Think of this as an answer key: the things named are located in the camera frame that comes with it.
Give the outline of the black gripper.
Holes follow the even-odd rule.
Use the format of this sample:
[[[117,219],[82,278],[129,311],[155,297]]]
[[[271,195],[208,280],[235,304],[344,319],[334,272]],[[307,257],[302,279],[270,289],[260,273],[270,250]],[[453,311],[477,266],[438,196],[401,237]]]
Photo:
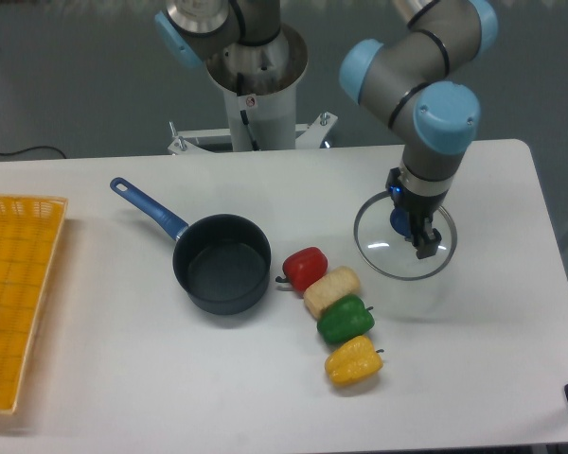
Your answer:
[[[437,195],[419,195],[402,181],[402,177],[400,167],[392,168],[387,177],[388,194],[394,203],[390,223],[398,234],[415,246],[418,259],[435,256],[442,236],[433,227],[433,215],[444,201],[447,190]]]

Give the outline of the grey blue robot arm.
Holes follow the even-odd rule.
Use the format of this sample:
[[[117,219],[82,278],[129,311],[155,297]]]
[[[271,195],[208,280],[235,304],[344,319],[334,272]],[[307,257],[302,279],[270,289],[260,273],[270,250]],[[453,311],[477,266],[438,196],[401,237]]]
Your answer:
[[[476,95],[449,75],[492,46],[498,20],[486,1],[398,1],[396,9],[407,36],[392,46],[355,44],[339,82],[403,141],[387,178],[391,223],[425,259],[440,245],[433,217],[481,116]],[[154,23],[179,63],[204,67],[221,88],[234,150],[294,145],[295,88],[308,49],[283,23],[278,2],[168,1]]]

